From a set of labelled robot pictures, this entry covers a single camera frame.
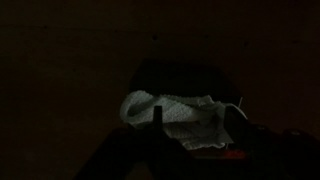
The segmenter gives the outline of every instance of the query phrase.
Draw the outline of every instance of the white fabric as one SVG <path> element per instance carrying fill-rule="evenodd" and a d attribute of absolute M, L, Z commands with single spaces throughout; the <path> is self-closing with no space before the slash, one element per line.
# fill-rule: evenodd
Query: white fabric
<path fill-rule="evenodd" d="M 210 96 L 156 97 L 145 91 L 135 91 L 122 103 L 120 117 L 124 122 L 141 129 L 152 122 L 154 106 L 162 106 L 163 130 L 188 150 L 222 148 L 226 143 L 232 143 L 223 128 L 223 119 L 226 106 L 234 105 L 213 102 Z"/>

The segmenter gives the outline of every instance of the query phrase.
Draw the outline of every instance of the towel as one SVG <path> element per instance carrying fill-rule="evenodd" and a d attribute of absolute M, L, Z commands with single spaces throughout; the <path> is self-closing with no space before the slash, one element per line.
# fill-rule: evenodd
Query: towel
<path fill-rule="evenodd" d="M 120 108 L 120 117 L 136 129 L 153 121 L 154 106 L 162 106 L 163 130 L 186 149 L 223 148 L 232 139 L 223 128 L 225 108 L 234 106 L 204 97 L 153 96 L 145 91 L 130 93 Z"/>

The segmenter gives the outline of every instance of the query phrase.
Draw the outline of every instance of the dark background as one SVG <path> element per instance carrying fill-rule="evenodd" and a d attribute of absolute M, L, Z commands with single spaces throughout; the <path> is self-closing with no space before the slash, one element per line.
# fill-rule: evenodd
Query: dark background
<path fill-rule="evenodd" d="M 0 178 L 71 179 L 143 58 L 220 67 L 254 123 L 320 137 L 320 1 L 1 0 Z"/>

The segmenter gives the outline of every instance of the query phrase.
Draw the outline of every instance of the black object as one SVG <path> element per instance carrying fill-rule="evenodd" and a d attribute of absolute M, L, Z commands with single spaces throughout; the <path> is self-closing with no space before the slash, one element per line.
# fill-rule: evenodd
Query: black object
<path fill-rule="evenodd" d="M 227 107 L 224 127 L 234 140 L 231 146 L 247 152 L 250 179 L 319 179 L 320 142 L 306 132 L 285 130 L 282 134 L 254 125 L 234 107 Z"/>
<path fill-rule="evenodd" d="M 129 91 L 144 90 L 182 97 L 210 95 L 214 101 L 239 106 L 242 95 L 223 72 L 204 65 L 144 60 L 130 82 Z"/>
<path fill-rule="evenodd" d="M 155 179 L 191 180 L 201 175 L 189 152 L 162 131 L 162 107 L 156 106 L 153 124 L 143 130 L 113 131 L 74 179 L 123 180 L 140 161 L 147 163 Z"/>

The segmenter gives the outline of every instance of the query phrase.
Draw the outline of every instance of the white cloth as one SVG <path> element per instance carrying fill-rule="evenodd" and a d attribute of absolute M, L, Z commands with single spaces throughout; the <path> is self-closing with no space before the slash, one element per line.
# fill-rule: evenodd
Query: white cloth
<path fill-rule="evenodd" d="M 154 106 L 162 106 L 163 130 L 166 134 L 179 140 L 188 150 L 222 148 L 226 143 L 233 142 L 223 128 L 223 119 L 226 106 L 234 105 L 213 102 L 209 95 L 156 97 L 145 91 L 135 91 L 122 103 L 120 117 L 124 122 L 141 129 L 153 121 Z"/>

